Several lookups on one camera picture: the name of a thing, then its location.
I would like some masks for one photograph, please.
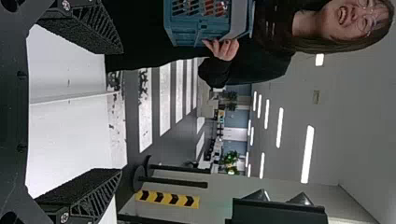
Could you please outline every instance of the black top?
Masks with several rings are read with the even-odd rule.
[[[199,67],[200,78],[213,88],[264,82],[285,75],[294,52],[278,41],[291,32],[296,10],[277,0],[257,4],[254,37],[239,39],[240,48],[231,62],[212,57],[207,48],[173,47],[163,29],[163,1],[106,0],[124,45],[124,54],[107,55],[106,70],[158,67],[176,60],[209,57]],[[256,41],[258,36],[263,41]]]

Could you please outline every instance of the potted plant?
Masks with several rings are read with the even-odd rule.
[[[228,103],[228,104],[226,105],[226,108],[227,108],[228,110],[230,110],[230,111],[235,111],[235,110],[236,110],[236,106],[237,106],[236,103],[230,102],[230,103]]]
[[[237,151],[229,151],[221,158],[221,163],[225,165],[225,167],[232,167],[238,161],[239,154]]]

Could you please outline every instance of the black base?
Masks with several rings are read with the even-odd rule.
[[[132,188],[135,193],[143,188],[143,181],[139,181],[139,177],[146,177],[145,167],[140,165],[134,170],[134,175],[132,176]]]
[[[152,161],[153,160],[151,159],[151,156],[147,156],[145,159],[144,167],[146,170],[146,177],[154,176],[154,169],[150,168],[150,165],[154,165],[154,163]]]

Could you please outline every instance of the white wall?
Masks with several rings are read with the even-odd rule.
[[[274,202],[285,202],[304,191],[317,205],[326,206],[330,217],[372,222],[371,217],[338,187],[230,175],[185,175],[156,171],[156,176],[207,181],[209,189],[192,189],[145,184],[144,189],[200,196],[200,209],[179,208],[129,201],[123,214],[139,215],[191,224],[219,224],[232,216],[232,199],[242,198],[258,189],[266,189]]]

